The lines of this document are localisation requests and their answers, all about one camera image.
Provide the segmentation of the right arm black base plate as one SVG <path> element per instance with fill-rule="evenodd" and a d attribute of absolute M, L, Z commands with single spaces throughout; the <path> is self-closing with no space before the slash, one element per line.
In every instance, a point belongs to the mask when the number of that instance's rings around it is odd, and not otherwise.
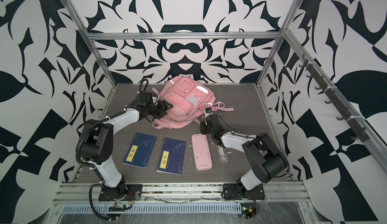
<path fill-rule="evenodd" d="M 252 190 L 246 190 L 242 184 L 223 184 L 221 196 L 225 200 L 264 200 L 265 192 L 262 185 L 258 185 Z"/>

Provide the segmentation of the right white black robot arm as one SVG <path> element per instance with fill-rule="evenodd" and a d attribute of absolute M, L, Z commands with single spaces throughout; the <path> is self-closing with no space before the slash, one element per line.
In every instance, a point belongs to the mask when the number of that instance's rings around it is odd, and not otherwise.
<path fill-rule="evenodd" d="M 287 158 L 266 133 L 237 133 L 230 127 L 225 129 L 221 120 L 216 114 L 206 114 L 204 122 L 201 123 L 201 132 L 209 134 L 214 143 L 222 148 L 232 148 L 245 154 L 251 168 L 237 181 L 242 191 L 252 191 L 278 177 L 282 171 L 288 170 Z"/>

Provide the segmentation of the pink student backpack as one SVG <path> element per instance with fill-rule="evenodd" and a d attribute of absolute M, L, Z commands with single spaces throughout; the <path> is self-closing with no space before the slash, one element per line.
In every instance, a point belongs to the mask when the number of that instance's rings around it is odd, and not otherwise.
<path fill-rule="evenodd" d="M 161 119 L 155 119 L 152 126 L 155 129 L 180 129 L 192 122 L 199 123 L 198 118 L 205 114 L 205 109 L 232 112 L 225 104 L 217 101 L 215 94 L 209 88 L 189 77 L 174 77 L 166 82 L 162 91 L 152 88 L 159 100 L 165 100 L 173 107 Z"/>

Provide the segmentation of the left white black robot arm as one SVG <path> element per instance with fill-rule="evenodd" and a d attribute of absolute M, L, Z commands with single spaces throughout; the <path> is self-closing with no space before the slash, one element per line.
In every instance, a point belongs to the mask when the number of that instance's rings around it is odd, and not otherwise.
<path fill-rule="evenodd" d="M 88 120 L 76 146 L 77 163 L 94 170 L 104 186 L 117 188 L 124 182 L 124 177 L 112 159 L 114 135 L 148 116 L 161 119 L 172 108 L 173 105 L 165 100 L 157 103 L 137 101 L 115 115 Z"/>

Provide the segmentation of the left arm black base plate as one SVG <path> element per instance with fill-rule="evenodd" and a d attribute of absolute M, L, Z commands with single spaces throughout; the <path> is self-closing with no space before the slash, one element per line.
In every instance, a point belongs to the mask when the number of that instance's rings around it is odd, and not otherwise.
<path fill-rule="evenodd" d="M 123 184 L 112 188 L 102 185 L 99 201 L 135 201 L 142 196 L 142 184 Z"/>

